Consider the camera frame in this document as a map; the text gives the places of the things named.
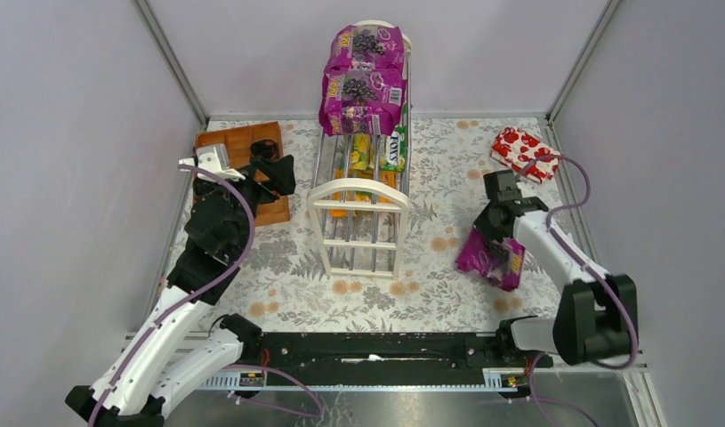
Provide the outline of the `purple grape candy bag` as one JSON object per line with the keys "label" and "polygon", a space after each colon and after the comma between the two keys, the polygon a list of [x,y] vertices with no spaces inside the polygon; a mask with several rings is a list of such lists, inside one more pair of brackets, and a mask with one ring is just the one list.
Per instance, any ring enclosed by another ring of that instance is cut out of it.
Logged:
{"label": "purple grape candy bag", "polygon": [[472,229],[455,265],[462,272],[479,275],[493,287],[513,292],[520,286],[525,252],[526,248],[514,238],[489,240]]}
{"label": "purple grape candy bag", "polygon": [[326,73],[318,121],[327,136],[390,135],[399,125],[407,80],[396,69],[337,69]]}
{"label": "purple grape candy bag", "polygon": [[347,69],[402,72],[405,60],[405,38],[399,27],[349,25],[334,37],[324,72]]}

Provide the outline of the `yellow green candy bag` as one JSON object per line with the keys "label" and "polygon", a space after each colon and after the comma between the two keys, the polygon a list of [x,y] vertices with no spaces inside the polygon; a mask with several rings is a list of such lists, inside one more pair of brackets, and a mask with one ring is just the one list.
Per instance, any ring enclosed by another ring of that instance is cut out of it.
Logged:
{"label": "yellow green candy bag", "polygon": [[352,136],[349,168],[364,172],[379,171],[401,173],[407,165],[406,126],[398,126],[390,136]]}

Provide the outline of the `purple grape candy bag front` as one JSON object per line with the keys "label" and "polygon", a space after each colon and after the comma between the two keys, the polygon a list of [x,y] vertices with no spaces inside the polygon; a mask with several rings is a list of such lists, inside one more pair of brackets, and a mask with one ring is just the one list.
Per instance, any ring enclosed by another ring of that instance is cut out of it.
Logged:
{"label": "purple grape candy bag front", "polygon": [[318,121],[327,136],[390,135],[399,125],[407,80],[396,69],[337,69],[326,73]]}

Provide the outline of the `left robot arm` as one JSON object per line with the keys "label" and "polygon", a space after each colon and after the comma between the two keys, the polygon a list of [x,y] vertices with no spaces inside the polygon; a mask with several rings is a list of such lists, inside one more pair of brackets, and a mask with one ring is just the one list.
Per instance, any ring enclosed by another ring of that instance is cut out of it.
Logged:
{"label": "left robot arm", "polygon": [[233,168],[218,144],[197,149],[178,167],[191,173],[196,197],[185,248],[122,354],[93,384],[78,385],[66,397],[90,426],[162,426],[191,392],[253,349],[256,326],[226,326],[183,359],[170,361],[239,273],[254,243],[259,206],[294,194],[294,157],[257,154]]}

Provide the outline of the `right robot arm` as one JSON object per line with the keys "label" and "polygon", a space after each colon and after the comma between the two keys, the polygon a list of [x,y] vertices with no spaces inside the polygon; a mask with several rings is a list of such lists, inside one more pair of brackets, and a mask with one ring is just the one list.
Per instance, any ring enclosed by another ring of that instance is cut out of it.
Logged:
{"label": "right robot arm", "polygon": [[631,367],[639,353],[637,289],[584,254],[557,227],[539,197],[526,197],[510,170],[484,176],[487,206],[473,228],[488,242],[514,239],[560,292],[554,318],[505,320],[496,335],[509,349],[559,356],[569,365],[591,363],[606,369]]}

